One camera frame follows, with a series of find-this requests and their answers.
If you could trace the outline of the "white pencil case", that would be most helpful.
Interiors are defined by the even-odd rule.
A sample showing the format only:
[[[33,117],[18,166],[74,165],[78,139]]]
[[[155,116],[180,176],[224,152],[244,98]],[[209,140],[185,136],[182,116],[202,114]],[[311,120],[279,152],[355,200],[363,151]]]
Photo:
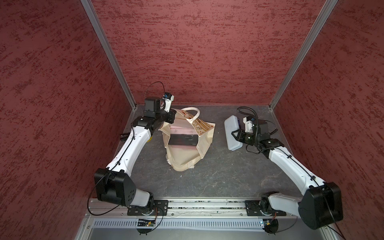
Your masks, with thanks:
[[[225,120],[224,125],[228,149],[230,151],[240,149],[243,143],[236,139],[238,130],[240,129],[238,117],[234,115],[230,116]]]

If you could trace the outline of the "black pencil case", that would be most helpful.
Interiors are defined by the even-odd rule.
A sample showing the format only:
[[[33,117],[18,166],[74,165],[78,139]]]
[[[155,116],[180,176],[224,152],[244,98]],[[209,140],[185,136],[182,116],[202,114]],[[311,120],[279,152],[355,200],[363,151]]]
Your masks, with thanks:
[[[172,146],[196,146],[198,143],[198,135],[171,135],[168,142]]]

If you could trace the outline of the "printed canvas tote bag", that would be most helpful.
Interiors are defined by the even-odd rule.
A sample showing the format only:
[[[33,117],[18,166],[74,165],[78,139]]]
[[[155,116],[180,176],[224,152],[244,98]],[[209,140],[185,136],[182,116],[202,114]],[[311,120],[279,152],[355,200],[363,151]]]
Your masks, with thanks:
[[[159,131],[167,151],[166,159],[175,171],[193,169],[202,160],[213,142],[215,126],[199,119],[195,107],[176,109],[172,124],[163,123]]]

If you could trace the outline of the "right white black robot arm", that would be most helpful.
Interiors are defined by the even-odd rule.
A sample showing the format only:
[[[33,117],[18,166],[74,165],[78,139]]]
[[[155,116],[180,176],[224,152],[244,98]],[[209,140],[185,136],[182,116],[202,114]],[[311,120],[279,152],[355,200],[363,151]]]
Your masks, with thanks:
[[[243,144],[256,147],[258,153],[276,164],[296,185],[301,197],[292,197],[279,192],[268,192],[259,201],[247,201],[249,215],[272,217],[265,224],[268,233],[277,232],[278,214],[299,217],[312,230],[337,223],[344,218],[342,193],[335,183],[327,183],[300,163],[278,139],[272,139],[268,122],[254,117],[244,118],[241,129],[236,116],[225,120],[228,149],[235,151]]]

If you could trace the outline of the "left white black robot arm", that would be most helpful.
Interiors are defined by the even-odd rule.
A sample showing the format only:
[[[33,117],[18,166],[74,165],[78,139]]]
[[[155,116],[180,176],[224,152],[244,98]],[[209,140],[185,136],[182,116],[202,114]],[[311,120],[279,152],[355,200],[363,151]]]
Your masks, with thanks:
[[[132,129],[123,147],[106,168],[99,168],[94,174],[94,191],[99,201],[118,207],[133,206],[147,216],[155,210],[153,194],[138,189],[131,175],[139,154],[154,131],[163,123],[174,122],[176,111],[171,109],[173,100],[174,96],[170,93],[165,93],[162,98],[145,99],[144,115],[131,123]]]

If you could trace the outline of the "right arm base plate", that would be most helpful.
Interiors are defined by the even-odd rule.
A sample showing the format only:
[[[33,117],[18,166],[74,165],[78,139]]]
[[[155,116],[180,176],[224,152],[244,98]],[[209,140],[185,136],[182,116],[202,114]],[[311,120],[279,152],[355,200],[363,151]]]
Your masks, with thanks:
[[[287,213],[272,209],[272,207],[263,200],[245,201],[247,216],[249,217],[285,217]]]

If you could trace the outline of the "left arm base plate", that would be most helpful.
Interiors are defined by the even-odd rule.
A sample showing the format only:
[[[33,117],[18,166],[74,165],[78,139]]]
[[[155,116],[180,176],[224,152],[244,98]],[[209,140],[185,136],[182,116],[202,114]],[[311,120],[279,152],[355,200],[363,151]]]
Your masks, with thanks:
[[[127,215],[136,217],[163,217],[167,215],[168,200],[153,200],[146,207],[129,206]]]

